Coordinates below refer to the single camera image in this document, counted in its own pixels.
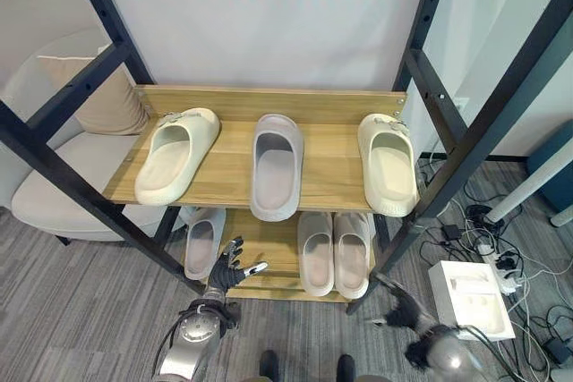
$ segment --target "slide sandal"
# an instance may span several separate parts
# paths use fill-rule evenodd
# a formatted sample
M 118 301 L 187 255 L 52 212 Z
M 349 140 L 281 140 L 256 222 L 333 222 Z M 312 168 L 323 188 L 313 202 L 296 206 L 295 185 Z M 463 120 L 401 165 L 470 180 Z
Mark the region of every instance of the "slide sandal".
M 304 138 L 283 115 L 264 115 L 254 133 L 251 212 L 261 221 L 282 221 L 298 207 Z
M 383 114 L 366 116 L 358 127 L 364 195 L 385 216 L 406 216 L 418 201 L 414 155 L 408 129 Z
M 301 284 L 315 297 L 330 293 L 334 285 L 332 215 L 303 212 L 298 218 L 298 266 Z
M 137 201 L 163 206 L 179 199 L 219 129 L 217 116 L 205 108 L 165 116 L 153 133 L 150 153 L 135 179 Z
M 223 208 L 203 208 L 194 214 L 187 230 L 185 276 L 198 280 L 209 276 L 218 257 L 227 212 Z
M 370 230 L 365 214 L 334 216 L 334 282 L 347 299 L 358 299 L 368 289 Z

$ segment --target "metal frame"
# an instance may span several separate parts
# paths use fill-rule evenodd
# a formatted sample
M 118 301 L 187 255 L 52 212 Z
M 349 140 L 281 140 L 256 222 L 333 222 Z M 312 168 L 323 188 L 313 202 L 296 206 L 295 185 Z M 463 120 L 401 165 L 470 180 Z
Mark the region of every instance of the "metal frame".
M 377 255 L 376 268 L 370 275 L 368 291 L 348 305 L 348 314 L 356 312 L 379 284 L 374 274 L 388 273 L 416 241 L 423 231 L 418 225 L 421 218 L 435 217 L 442 211 L 573 52 L 573 0 L 550 0 L 495 90 L 467 128 L 423 52 L 432 16 L 422 11 L 430 9 L 435 12 L 435 0 L 420 0 L 394 90 L 406 90 L 410 77 L 414 79 L 448 160 L 433 177 L 414 211 L 403 219 L 388 246 L 377 252 L 380 256 Z M 388 236 L 388 230 L 378 231 L 380 222 L 375 225 L 379 236 Z
M 122 214 L 123 205 L 106 200 L 46 144 L 119 64 L 125 63 L 135 82 L 153 83 L 113 0 L 90 1 L 112 45 L 48 100 L 27 123 L 0 102 L 0 140 L 111 230 L 194 291 L 202 293 L 204 285 L 187 279 L 181 264 L 164 250 L 179 208 L 168 208 L 155 236 L 149 238 Z M 420 0 L 393 89 L 406 90 L 414 79 L 448 153 L 448 161 L 434 176 L 414 211 L 403 219 L 394 238 L 389 238 L 385 218 L 375 215 L 377 266 L 371 273 L 368 292 L 348 306 L 348 314 L 354 313 L 377 286 L 374 274 L 390 271 L 415 242 L 423 230 L 417 224 L 420 218 L 434 217 L 442 210 L 573 50 L 570 36 L 573 34 L 573 0 L 551 0 L 490 98 L 467 127 L 423 52 L 439 1 Z

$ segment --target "wooden shelf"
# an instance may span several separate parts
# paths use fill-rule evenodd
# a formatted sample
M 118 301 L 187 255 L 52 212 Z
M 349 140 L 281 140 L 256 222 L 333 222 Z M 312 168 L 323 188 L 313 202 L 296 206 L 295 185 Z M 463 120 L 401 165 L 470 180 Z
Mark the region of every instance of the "wooden shelf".
M 363 195 L 358 124 L 368 114 L 399 115 L 406 93 L 278 89 L 205 89 L 138 86 L 150 123 L 110 180 L 104 196 L 116 203 L 137 203 L 135 178 L 148 155 L 158 119 L 169 112 L 207 107 L 217 114 L 221 132 L 191 185 L 173 205 L 227 208 L 221 249 L 243 236 L 244 267 L 269 262 L 263 273 L 245 279 L 229 297 L 346 302 L 336 291 L 312 297 L 301 286 L 296 224 L 298 213 L 280 223 L 263 223 L 249 208 L 252 141 L 259 118 L 283 114 L 304 135 L 299 210 L 370 212 Z
M 313 297 L 300 283 L 296 225 L 299 214 L 280 223 L 263 223 L 247 210 L 229 209 L 220 249 L 236 236 L 244 239 L 243 253 L 239 257 L 243 267 L 258 261 L 267 261 L 269 267 L 250 276 L 229 291 L 229 297 L 273 300 L 304 300 L 347 302 L 336 291 L 325 297 Z M 374 267 L 373 251 L 371 268 Z
M 141 86 L 154 115 L 208 107 L 221 120 L 221 132 L 187 192 L 174 205 L 248 208 L 252 141 L 257 120 L 266 113 L 293 118 L 304 135 L 299 210 L 371 211 L 363 195 L 357 128 L 367 114 L 401 111 L 404 93 L 285 90 L 193 89 Z M 104 190 L 116 203 L 136 203 L 133 186 L 150 148 L 158 118 L 137 140 Z

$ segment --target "foot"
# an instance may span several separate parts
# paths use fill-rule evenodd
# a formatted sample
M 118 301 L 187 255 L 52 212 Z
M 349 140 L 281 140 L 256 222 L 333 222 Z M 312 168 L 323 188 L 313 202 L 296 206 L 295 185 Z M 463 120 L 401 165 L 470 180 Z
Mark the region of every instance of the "foot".
M 278 378 L 278 356 L 272 350 L 262 353 L 259 361 L 259 376 L 265 376 L 272 382 L 279 382 Z
M 337 382 L 354 382 L 355 377 L 355 359 L 350 355 L 340 355 L 337 366 Z

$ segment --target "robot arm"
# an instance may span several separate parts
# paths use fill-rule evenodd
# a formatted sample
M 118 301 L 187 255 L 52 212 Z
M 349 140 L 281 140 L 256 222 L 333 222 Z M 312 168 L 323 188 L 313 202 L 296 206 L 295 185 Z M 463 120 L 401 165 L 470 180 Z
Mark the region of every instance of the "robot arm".
M 436 318 L 402 286 L 382 274 L 378 281 L 398 299 L 397 307 L 385 318 L 372 322 L 377 326 L 408 327 L 420 340 L 408 345 L 406 358 L 418 369 L 430 369 L 434 380 L 488 382 L 480 362 L 458 340 L 457 330 L 440 324 Z
M 194 382 L 204 379 L 209 357 L 217 350 L 221 337 L 228 329 L 236 328 L 239 322 L 238 305 L 226 303 L 227 291 L 268 266 L 266 262 L 260 262 L 245 269 L 238 268 L 239 261 L 235 258 L 242 252 L 242 245 L 243 239 L 237 237 L 225 247 L 211 270 L 205 294 L 180 312 L 179 319 L 163 340 L 164 343 L 170 337 L 170 348 L 153 381 Z

